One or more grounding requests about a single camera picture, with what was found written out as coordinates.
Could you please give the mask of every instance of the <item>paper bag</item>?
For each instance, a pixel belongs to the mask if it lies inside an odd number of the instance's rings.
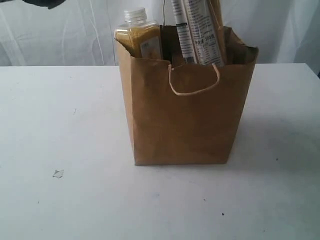
[[[161,29],[164,60],[135,58],[116,43],[136,165],[227,162],[258,49],[230,28],[224,39],[224,67],[172,65],[174,57],[182,58],[175,26]]]

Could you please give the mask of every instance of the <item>fabric backdrop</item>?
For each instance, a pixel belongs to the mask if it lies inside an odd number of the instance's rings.
[[[307,63],[320,71],[320,0],[220,0],[224,25],[260,48],[259,63]],[[48,10],[0,3],[0,66],[115,65],[123,10],[174,25],[170,0],[66,0]]]

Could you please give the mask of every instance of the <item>bottle cap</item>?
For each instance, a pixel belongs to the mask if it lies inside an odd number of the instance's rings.
[[[132,10],[124,10],[124,20],[126,22],[143,21],[147,19],[146,9],[139,7]]]

